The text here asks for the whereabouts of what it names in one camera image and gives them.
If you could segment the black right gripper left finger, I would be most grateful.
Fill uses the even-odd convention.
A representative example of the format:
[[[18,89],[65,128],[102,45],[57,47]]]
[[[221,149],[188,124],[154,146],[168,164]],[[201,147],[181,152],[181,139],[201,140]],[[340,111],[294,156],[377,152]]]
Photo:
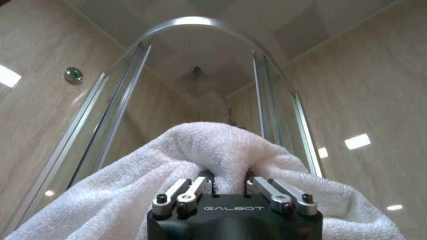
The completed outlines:
[[[189,216],[197,207],[202,195],[213,194],[214,175],[204,169],[194,180],[178,179],[165,192],[156,195],[150,210],[154,216],[170,216],[173,210],[178,216]]]

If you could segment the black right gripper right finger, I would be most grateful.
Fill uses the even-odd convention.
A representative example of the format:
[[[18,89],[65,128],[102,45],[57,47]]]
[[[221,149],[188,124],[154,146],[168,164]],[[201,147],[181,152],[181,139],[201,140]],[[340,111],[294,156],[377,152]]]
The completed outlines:
[[[250,170],[244,177],[244,194],[261,195],[269,202],[270,209],[278,214],[285,215],[292,211],[302,216],[317,214],[317,203],[310,193],[284,180],[254,176]]]

